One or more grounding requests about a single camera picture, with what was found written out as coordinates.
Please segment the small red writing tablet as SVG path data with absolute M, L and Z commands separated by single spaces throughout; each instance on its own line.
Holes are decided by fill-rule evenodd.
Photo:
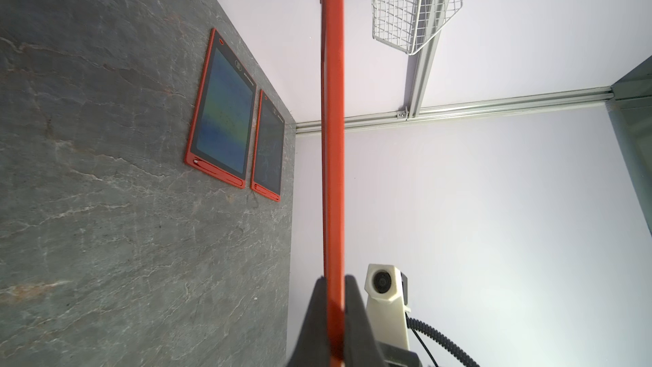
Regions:
M 270 97 L 260 91 L 251 189 L 274 202 L 281 201 L 285 119 Z

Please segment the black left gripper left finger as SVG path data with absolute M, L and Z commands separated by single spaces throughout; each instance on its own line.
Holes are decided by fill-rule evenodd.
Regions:
M 327 281 L 317 279 L 302 329 L 288 367 L 322 367 L 329 365 L 329 336 L 327 327 Z

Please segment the black frame writing tablet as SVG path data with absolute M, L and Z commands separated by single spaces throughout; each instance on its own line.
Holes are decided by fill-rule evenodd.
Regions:
M 322 0 L 322 179 L 329 364 L 344 364 L 344 0 Z

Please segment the large red writing tablet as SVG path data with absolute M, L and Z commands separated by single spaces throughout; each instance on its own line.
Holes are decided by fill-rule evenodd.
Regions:
M 223 35 L 210 30 L 184 163 L 246 186 L 256 83 Z

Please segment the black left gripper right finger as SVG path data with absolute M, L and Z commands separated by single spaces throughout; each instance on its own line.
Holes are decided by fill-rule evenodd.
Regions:
M 347 367 L 386 366 L 368 321 L 358 282 L 352 275 L 345 276 L 343 356 Z

